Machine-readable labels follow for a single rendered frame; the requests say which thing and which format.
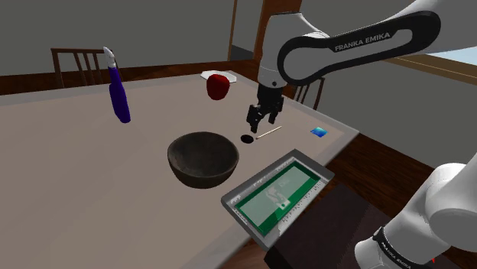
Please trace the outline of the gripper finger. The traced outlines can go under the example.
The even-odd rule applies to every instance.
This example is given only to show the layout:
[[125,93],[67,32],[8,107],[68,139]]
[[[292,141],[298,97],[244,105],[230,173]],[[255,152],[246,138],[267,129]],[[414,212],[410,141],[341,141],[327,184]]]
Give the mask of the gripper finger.
[[275,123],[275,119],[278,116],[278,114],[282,111],[282,108],[283,108],[283,102],[282,101],[278,101],[270,107],[270,113],[269,113],[269,118],[268,118],[269,123],[271,123],[271,124]]
[[246,117],[247,123],[250,124],[251,132],[256,134],[258,131],[258,124],[266,115],[265,110],[261,105],[250,105],[248,109],[248,114]]

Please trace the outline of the thin wooden stick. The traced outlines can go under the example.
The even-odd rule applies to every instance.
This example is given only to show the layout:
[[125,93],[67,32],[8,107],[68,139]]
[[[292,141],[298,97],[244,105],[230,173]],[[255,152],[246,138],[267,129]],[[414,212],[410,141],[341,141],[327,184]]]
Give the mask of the thin wooden stick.
[[273,133],[273,132],[275,132],[275,131],[281,129],[282,127],[283,127],[283,126],[278,126],[278,127],[274,128],[274,129],[272,129],[272,130],[270,130],[270,131],[266,131],[265,133],[260,134],[260,135],[258,135],[257,137],[255,137],[255,139],[258,140],[258,139],[260,139],[260,138],[263,138],[264,136],[269,135],[269,134],[271,134],[271,133]]

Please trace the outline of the brown wooden chair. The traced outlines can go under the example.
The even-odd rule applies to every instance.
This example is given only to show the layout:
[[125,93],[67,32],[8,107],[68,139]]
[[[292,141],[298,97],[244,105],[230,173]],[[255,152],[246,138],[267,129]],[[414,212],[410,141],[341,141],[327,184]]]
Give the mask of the brown wooden chair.
[[83,86],[99,85],[104,83],[102,70],[99,66],[99,54],[105,54],[100,49],[80,49],[80,48],[58,48],[50,49],[54,65],[54,74],[58,89],[65,87],[63,81],[63,71],[60,66],[60,54],[71,54],[76,62],[80,82]]
[[296,86],[294,100],[313,110],[317,110],[325,83],[324,78],[306,86]]

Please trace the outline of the red apple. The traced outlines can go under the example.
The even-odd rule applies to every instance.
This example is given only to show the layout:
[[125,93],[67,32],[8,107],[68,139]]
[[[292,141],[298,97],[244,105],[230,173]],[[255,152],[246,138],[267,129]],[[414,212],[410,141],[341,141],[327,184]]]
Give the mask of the red apple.
[[230,82],[223,75],[213,74],[206,81],[207,94],[212,100],[224,99],[229,92],[229,87]]

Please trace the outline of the white flat plate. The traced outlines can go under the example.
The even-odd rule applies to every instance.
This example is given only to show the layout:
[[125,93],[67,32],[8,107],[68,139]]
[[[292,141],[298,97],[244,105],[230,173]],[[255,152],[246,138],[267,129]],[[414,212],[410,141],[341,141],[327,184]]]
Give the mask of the white flat plate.
[[211,75],[221,75],[224,76],[230,83],[236,83],[237,77],[226,71],[218,70],[207,70],[203,71],[200,76],[204,79],[208,79]]

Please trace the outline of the dark brown bowl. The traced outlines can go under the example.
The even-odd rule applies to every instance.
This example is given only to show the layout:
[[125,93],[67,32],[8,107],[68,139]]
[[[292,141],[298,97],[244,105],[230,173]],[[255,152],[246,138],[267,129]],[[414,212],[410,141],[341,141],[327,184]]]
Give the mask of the dark brown bowl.
[[198,131],[171,142],[167,160],[175,177],[184,185],[211,189],[230,178],[238,165],[239,151],[220,134]]

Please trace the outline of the dark robot stand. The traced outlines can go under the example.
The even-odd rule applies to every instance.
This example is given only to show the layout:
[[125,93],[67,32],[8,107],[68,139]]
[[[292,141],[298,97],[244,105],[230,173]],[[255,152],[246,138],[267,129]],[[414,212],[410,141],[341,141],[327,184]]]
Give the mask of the dark robot stand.
[[360,269],[355,245],[390,220],[340,184],[287,229],[264,262],[270,269]]

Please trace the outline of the blue spray bottle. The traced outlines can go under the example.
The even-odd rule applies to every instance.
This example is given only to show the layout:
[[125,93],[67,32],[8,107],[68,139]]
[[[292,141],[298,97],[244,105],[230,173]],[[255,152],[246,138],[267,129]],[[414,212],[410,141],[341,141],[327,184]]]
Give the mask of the blue spray bottle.
[[103,47],[103,52],[105,54],[109,71],[109,95],[112,101],[113,111],[121,123],[129,123],[131,121],[131,115],[128,107],[128,100],[115,62],[115,55],[107,47]]

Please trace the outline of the grey table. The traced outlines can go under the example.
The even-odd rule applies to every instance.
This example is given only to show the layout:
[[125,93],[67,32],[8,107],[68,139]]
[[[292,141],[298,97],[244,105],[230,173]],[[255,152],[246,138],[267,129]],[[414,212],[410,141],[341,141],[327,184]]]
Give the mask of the grey table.
[[[217,269],[249,239],[221,198],[289,151],[330,162],[357,131],[286,99],[251,144],[257,84],[243,76],[211,100],[197,74],[126,82],[131,121],[106,85],[0,96],[0,269]],[[319,138],[310,131],[328,131]],[[210,131],[239,152],[221,185],[196,190],[167,148]]]

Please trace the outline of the window with brown sill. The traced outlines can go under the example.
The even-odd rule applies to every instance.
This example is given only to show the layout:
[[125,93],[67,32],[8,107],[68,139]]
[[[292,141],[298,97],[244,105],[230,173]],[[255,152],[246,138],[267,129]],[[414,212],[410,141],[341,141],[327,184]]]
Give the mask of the window with brown sill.
[[477,48],[396,57],[386,62],[477,86]]

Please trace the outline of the green book with grey frame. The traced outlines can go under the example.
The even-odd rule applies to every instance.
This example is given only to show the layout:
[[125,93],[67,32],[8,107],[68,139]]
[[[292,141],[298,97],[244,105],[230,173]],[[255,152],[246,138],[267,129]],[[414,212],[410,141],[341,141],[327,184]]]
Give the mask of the green book with grey frame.
[[221,198],[224,208],[268,251],[335,174],[293,149]]

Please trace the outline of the brown wooden door frame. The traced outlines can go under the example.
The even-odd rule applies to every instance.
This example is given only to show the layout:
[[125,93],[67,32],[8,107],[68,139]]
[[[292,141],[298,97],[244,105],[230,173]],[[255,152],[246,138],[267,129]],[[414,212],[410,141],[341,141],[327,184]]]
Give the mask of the brown wooden door frame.
[[299,11],[302,0],[233,0],[227,60],[237,73],[255,75],[272,15]]

